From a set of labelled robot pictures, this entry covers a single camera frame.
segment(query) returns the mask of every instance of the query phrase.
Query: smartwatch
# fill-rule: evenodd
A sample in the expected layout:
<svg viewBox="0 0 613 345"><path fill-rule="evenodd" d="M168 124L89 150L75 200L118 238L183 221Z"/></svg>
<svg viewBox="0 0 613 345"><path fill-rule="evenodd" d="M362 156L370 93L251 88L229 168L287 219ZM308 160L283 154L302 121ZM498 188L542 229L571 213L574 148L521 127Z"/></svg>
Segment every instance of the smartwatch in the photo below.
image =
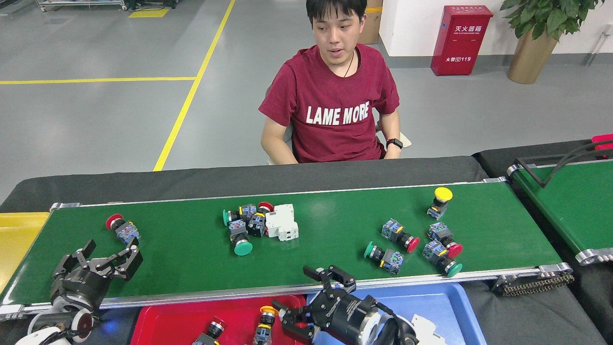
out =
<svg viewBox="0 0 613 345"><path fill-rule="evenodd" d="M385 145L386 150L389 147L389 144L394 144L394 145L398 146L400 149L402 149L402 141L400 141L400 140L398 140L396 138L390 139L390 140L388 140L386 142L386 145Z"/></svg>

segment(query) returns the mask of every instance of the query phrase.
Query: red t-shirt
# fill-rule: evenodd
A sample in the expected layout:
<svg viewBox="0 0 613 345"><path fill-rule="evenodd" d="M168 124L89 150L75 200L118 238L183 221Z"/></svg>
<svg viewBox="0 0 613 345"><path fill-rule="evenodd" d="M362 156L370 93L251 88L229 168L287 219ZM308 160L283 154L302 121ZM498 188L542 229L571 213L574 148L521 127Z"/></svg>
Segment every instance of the red t-shirt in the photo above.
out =
<svg viewBox="0 0 613 345"><path fill-rule="evenodd" d="M391 114L400 104L396 84L381 54L358 44L358 70L334 74L319 47L287 60L259 110L282 126L294 126L293 144L301 163L374 160L383 156L375 136L372 108Z"/></svg>

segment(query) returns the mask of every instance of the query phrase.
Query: yellow tray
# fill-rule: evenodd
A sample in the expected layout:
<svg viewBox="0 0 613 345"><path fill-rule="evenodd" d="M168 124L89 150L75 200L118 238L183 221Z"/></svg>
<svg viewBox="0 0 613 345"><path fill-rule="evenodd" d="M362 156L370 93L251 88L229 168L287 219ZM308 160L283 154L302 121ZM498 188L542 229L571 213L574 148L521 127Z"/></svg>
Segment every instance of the yellow tray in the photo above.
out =
<svg viewBox="0 0 613 345"><path fill-rule="evenodd" d="M49 212L0 213L0 292L26 256Z"/></svg>

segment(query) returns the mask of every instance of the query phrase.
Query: gray floor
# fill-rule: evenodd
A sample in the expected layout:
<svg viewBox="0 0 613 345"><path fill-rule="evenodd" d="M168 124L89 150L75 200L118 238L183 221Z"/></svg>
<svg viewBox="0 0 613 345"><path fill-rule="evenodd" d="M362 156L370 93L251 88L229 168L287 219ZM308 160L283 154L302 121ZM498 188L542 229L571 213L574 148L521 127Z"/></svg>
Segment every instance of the gray floor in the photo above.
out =
<svg viewBox="0 0 613 345"><path fill-rule="evenodd" d="M128 18L119 6L42 13L20 0L0 10L0 81L194 77L229 4L181 0L163 18ZM281 64L314 44L303 7L236 1L164 169L266 164L257 107ZM479 62L471 76L393 68L413 142L403 157L613 132L610 64L547 66L534 85L505 71ZM191 85L0 85L0 201L30 177L153 170Z"/></svg>

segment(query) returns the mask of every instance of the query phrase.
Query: fire extinguisher box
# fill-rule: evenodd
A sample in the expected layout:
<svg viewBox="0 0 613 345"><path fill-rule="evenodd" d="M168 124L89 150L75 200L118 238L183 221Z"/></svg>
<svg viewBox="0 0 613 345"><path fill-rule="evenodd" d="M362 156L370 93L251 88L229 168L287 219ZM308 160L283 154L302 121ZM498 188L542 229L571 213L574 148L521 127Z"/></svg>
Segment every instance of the fire extinguisher box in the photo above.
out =
<svg viewBox="0 0 613 345"><path fill-rule="evenodd" d="M434 74L471 74L492 17L486 6L445 6L430 65Z"/></svg>

